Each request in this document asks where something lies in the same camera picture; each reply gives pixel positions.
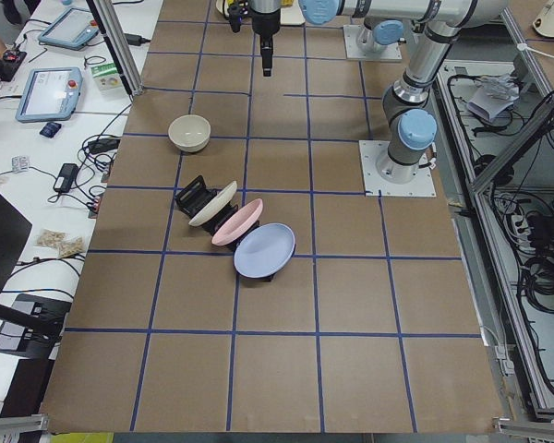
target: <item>white plate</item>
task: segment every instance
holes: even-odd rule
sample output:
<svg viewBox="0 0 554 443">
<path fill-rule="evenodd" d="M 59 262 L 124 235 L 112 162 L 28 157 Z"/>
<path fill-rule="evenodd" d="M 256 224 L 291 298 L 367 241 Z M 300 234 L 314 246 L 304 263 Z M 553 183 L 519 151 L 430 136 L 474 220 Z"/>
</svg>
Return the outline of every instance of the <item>white plate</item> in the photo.
<svg viewBox="0 0 554 443">
<path fill-rule="evenodd" d="M 238 184 L 236 183 L 236 181 L 226 186 L 220 191 L 217 196 L 213 198 L 212 201 L 210 201 L 207 205 L 203 207 L 202 210 L 195 214 L 195 217 L 193 217 L 188 224 L 191 226 L 200 226 L 203 223 L 211 220 L 213 216 L 220 212 L 220 210 L 222 210 L 225 205 L 230 203 L 230 200 L 235 195 L 237 188 Z"/>
<path fill-rule="evenodd" d="M 234 266 L 245 277 L 269 277 L 289 261 L 295 251 L 295 235 L 281 223 L 269 223 L 244 237 L 234 253 Z"/>
</svg>

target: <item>power adapter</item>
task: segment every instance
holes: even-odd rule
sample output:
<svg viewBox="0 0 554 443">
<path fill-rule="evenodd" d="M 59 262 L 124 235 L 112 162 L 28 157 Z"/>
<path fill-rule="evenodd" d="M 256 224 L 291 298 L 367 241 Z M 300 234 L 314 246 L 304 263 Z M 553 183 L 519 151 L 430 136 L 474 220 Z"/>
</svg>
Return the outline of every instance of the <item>power adapter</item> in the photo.
<svg viewBox="0 0 554 443">
<path fill-rule="evenodd" d="M 141 35 L 137 34 L 125 34 L 127 44 L 130 44 L 131 46 L 141 46 L 143 43 L 149 43 L 151 40 L 148 40 Z"/>
</svg>

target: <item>metal base plate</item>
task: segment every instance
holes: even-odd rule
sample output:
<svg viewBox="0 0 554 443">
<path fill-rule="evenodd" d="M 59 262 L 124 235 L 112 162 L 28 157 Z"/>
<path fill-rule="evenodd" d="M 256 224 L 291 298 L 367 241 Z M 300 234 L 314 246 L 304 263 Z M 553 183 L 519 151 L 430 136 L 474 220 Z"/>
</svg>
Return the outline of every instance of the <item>metal base plate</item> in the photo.
<svg viewBox="0 0 554 443">
<path fill-rule="evenodd" d="M 366 196 L 377 197 L 379 194 L 382 194 L 383 196 L 392 197 L 436 197 L 433 178 L 428 168 L 419 169 L 415 178 L 405 185 L 390 183 L 379 175 L 376 168 L 376 159 L 388 148 L 389 144 L 389 141 L 384 140 L 359 141 Z M 427 156 L 423 154 L 421 163 L 426 162 Z"/>
<path fill-rule="evenodd" d="M 344 47 L 347 50 L 347 58 L 351 60 L 372 60 L 375 62 L 400 62 L 403 57 L 400 54 L 398 43 L 388 45 L 378 53 L 366 53 L 357 46 L 357 35 L 363 29 L 363 25 L 344 25 Z"/>
</svg>

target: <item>white table surface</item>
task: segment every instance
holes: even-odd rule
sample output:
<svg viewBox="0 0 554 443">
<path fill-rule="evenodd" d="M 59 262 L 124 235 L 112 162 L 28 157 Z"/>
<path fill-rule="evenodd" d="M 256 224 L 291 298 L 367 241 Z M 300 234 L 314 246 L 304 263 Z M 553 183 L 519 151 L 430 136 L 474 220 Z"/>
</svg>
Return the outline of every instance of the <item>white table surface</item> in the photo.
<svg viewBox="0 0 554 443">
<path fill-rule="evenodd" d="M 145 0 L 142 4 L 116 6 L 115 11 L 125 32 L 151 38 L 162 2 L 163 0 Z M 86 7 L 86 3 L 82 0 L 74 0 L 73 6 Z M 65 7 L 59 0 L 42 0 L 33 18 L 52 21 L 64 10 Z M 38 28 L 42 28 L 41 24 L 31 22 L 27 24 L 23 32 Z M 37 43 L 38 34 L 38 32 L 29 34 L 29 40 L 21 48 L 29 53 L 27 59 L 14 80 L 2 85 L 0 96 L 20 94 L 31 69 L 60 66 L 81 68 L 84 73 L 82 94 L 77 111 L 68 121 L 61 122 L 62 128 L 52 139 L 39 135 L 44 123 L 21 124 L 15 120 L 15 112 L 18 108 L 17 100 L 0 102 L 0 173 L 10 170 L 12 157 L 18 155 L 30 156 L 32 166 L 54 175 L 57 175 L 64 162 L 79 164 L 77 152 L 82 140 L 101 133 L 113 116 L 129 104 L 129 98 L 123 88 L 100 91 L 90 77 L 90 72 L 83 69 L 84 56 L 102 55 L 108 61 L 112 61 L 104 43 L 84 48 L 81 51 L 69 51 L 51 46 L 40 46 Z M 93 42 L 101 39 L 101 36 L 97 36 Z M 29 60 L 42 52 L 44 48 L 47 48 L 48 52 L 29 63 Z M 131 47 L 139 70 L 143 67 L 147 51 L 147 45 Z M 119 117 L 107 130 L 107 133 L 121 135 L 125 123 L 126 117 Z M 78 182 L 82 183 L 84 178 L 89 176 L 87 171 L 82 172 Z M 89 184 L 83 186 L 83 189 L 88 190 L 90 186 L 98 185 L 100 179 L 101 174 L 96 174 Z M 34 245 L 41 229 L 65 232 L 69 234 L 70 238 L 82 236 L 86 244 L 90 241 L 95 220 L 88 218 L 86 208 L 72 198 L 61 198 L 55 204 L 46 201 L 54 194 L 53 183 L 54 180 L 51 177 L 33 170 L 0 177 L 0 193 L 32 223 L 30 238 L 21 255 L 21 260 L 28 261 L 33 257 L 56 257 L 55 250 Z M 83 201 L 87 200 L 77 190 L 72 191 L 71 194 Z M 78 270 L 81 270 L 80 262 L 70 261 Z M 20 272 L 7 283 L 5 289 L 56 288 L 74 293 L 77 284 L 78 277 L 68 266 L 59 262 L 50 262 Z M 69 297 L 59 293 L 33 294 L 69 301 Z M 3 293 L 0 295 L 0 303 L 12 305 L 16 296 L 15 293 Z M 17 361 L 18 357 L 16 356 L 0 353 L 0 401 L 6 396 Z"/>
<path fill-rule="evenodd" d="M 137 5 L 119 5 L 115 7 L 115 12 L 119 17 L 119 22 L 123 30 L 127 33 L 141 35 L 151 39 L 156 24 L 156 18 L 160 12 L 163 0 L 144 0 L 144 3 Z M 83 0 L 75 0 L 74 7 L 88 8 Z M 33 14 L 33 18 L 44 21 L 52 21 L 59 17 L 66 10 L 65 6 L 55 0 L 43 0 Z M 28 23 L 17 42 L 21 42 L 21 36 L 29 30 L 39 30 L 46 28 L 42 23 Z M 101 56 L 106 59 L 106 63 L 112 63 L 113 58 L 109 49 L 103 42 L 96 46 L 85 46 L 79 51 L 73 51 L 66 48 L 59 48 L 50 45 L 39 45 L 37 37 L 39 32 L 29 32 L 27 41 L 20 46 L 21 51 L 27 52 L 27 57 L 18 69 L 17 74 L 10 82 L 2 83 L 0 86 L 0 97 L 5 95 L 20 95 L 25 89 L 29 72 L 32 69 L 40 67 L 78 67 L 82 72 L 84 79 L 80 100 L 76 112 L 80 113 L 103 113 L 115 114 L 120 109 L 129 105 L 129 98 L 123 87 L 112 90 L 99 90 L 90 74 L 90 68 L 85 68 L 84 58 L 91 56 Z M 95 44 L 102 41 L 102 35 L 98 34 L 89 44 Z M 146 55 L 148 53 L 148 44 L 141 46 L 130 46 L 129 49 L 134 57 L 138 70 L 144 66 Z M 17 109 L 18 102 L 0 102 L 1 108 Z"/>
</svg>

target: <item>white bowl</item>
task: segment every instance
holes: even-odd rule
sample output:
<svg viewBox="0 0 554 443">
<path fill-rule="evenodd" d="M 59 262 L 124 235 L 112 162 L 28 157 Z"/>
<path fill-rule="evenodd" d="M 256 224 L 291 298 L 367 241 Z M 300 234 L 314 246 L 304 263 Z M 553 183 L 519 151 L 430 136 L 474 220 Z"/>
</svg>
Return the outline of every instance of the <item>white bowl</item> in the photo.
<svg viewBox="0 0 554 443">
<path fill-rule="evenodd" d="M 197 152 L 210 141 L 211 126 L 200 115 L 183 115 L 168 127 L 168 137 L 177 148 L 184 152 Z"/>
</svg>

